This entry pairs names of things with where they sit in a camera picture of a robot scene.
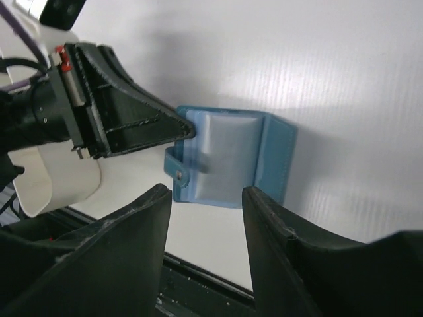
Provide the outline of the blue leather card holder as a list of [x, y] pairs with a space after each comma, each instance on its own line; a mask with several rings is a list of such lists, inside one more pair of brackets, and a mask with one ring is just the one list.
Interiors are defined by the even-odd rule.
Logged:
[[194, 124], [196, 135], [165, 151], [175, 202], [239, 209], [250, 186], [284, 202], [296, 126], [256, 110], [179, 106], [176, 112]]

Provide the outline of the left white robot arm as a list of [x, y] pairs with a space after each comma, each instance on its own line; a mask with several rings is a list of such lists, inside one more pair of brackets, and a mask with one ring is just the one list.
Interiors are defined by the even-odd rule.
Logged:
[[1, 92], [1, 185], [24, 168], [7, 154], [70, 141], [92, 159], [116, 157], [193, 138], [194, 124], [141, 88], [109, 46], [88, 42], [55, 48], [50, 65], [19, 57], [2, 68], [37, 71], [23, 90]]

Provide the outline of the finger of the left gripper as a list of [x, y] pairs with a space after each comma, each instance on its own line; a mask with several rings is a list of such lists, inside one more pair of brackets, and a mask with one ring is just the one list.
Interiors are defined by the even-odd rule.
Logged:
[[195, 136], [192, 125], [140, 125], [118, 130], [95, 126], [98, 157], [116, 157]]
[[186, 139], [194, 124], [141, 88], [110, 46], [75, 44], [75, 59], [86, 76], [101, 124], [113, 139]]

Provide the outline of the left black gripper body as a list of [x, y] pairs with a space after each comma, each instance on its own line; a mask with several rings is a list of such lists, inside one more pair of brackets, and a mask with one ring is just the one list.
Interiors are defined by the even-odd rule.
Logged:
[[95, 72], [80, 42], [55, 47], [49, 60], [19, 94], [19, 148], [71, 141], [72, 151], [95, 158]]

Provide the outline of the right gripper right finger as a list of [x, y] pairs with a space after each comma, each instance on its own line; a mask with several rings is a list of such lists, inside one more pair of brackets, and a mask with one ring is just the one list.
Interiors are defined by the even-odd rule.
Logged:
[[242, 192], [259, 316], [421, 316], [422, 232], [361, 243], [282, 207], [256, 187]]

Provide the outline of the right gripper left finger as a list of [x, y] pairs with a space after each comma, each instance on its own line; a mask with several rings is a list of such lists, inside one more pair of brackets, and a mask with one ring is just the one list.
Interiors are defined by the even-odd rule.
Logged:
[[172, 193], [153, 186], [56, 240], [1, 231], [2, 316], [153, 316]]

